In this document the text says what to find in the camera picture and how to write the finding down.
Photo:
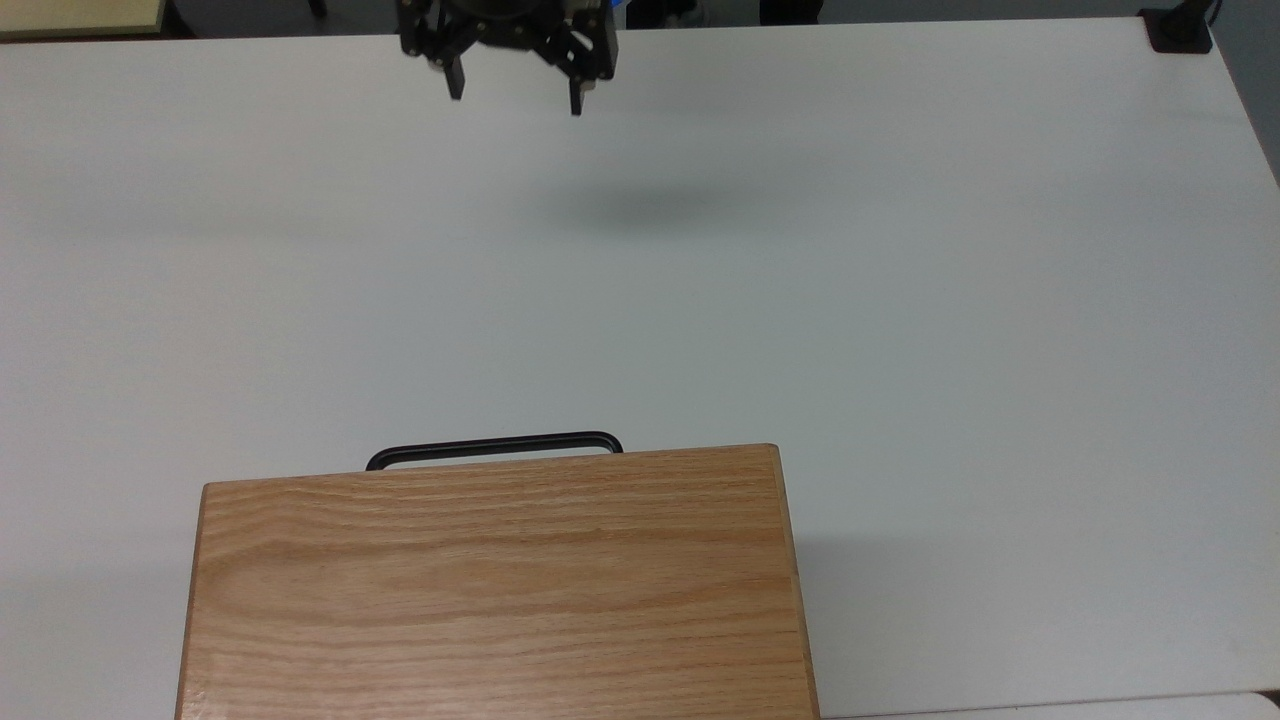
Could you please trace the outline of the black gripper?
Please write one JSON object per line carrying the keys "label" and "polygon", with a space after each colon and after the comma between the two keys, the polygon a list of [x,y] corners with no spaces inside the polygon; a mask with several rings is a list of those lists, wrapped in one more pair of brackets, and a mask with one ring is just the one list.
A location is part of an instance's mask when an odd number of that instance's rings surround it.
{"label": "black gripper", "polygon": [[398,1],[397,32],[401,51],[440,73],[453,101],[465,94],[461,56],[471,40],[549,33],[545,63],[567,78],[570,113],[580,117],[586,92],[614,78],[620,46],[613,15],[568,15],[567,1]]}

